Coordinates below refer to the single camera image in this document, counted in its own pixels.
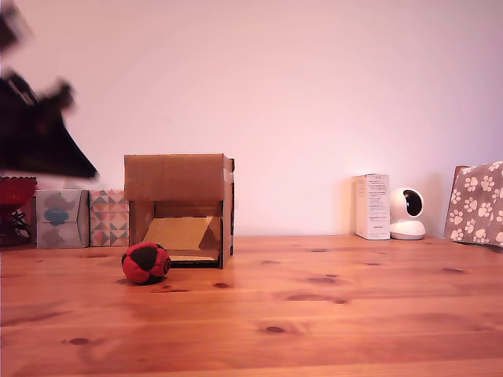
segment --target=white security camera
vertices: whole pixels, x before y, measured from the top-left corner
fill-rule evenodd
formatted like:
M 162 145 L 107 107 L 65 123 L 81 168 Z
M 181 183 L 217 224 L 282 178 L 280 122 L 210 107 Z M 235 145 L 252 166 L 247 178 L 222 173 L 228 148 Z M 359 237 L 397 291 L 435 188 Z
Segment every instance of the white security camera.
M 398 188 L 390 197 L 391 238 L 397 240 L 421 240 L 426 233 L 417 218 L 424 208 L 423 196 L 412 188 Z

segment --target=red and black ball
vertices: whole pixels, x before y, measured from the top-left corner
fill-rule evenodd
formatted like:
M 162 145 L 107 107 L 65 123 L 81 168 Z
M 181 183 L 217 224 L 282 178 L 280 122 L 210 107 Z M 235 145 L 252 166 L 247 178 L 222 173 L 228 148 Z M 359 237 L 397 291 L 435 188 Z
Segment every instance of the red and black ball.
M 126 278 L 136 284 L 159 283 L 171 267 L 167 250 L 153 242 L 129 247 L 121 263 Z

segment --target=tissue box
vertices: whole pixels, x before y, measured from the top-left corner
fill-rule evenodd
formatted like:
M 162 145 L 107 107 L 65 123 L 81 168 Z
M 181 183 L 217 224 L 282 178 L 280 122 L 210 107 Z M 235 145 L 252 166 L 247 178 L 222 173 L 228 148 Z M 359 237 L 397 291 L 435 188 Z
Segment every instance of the tissue box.
M 129 203 L 124 190 L 91 190 L 91 246 L 129 245 Z
M 37 247 L 72 249 L 90 245 L 89 191 L 38 190 Z

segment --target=white product box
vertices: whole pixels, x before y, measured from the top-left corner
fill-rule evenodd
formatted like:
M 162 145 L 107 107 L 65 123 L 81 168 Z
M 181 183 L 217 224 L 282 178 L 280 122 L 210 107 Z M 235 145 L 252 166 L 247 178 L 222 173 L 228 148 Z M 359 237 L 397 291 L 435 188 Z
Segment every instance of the white product box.
M 367 240 L 390 239 L 390 178 L 356 177 L 356 234 Z

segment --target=pink wall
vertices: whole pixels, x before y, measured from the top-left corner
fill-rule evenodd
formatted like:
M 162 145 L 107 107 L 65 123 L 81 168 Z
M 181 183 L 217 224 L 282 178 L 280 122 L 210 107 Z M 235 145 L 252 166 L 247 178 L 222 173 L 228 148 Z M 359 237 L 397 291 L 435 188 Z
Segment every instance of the pink wall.
M 36 39 L 2 63 L 75 85 L 89 186 L 122 187 L 127 153 L 224 152 L 239 235 L 347 232 L 367 172 L 421 190 L 439 235 L 454 167 L 503 159 L 500 0 L 17 4 Z

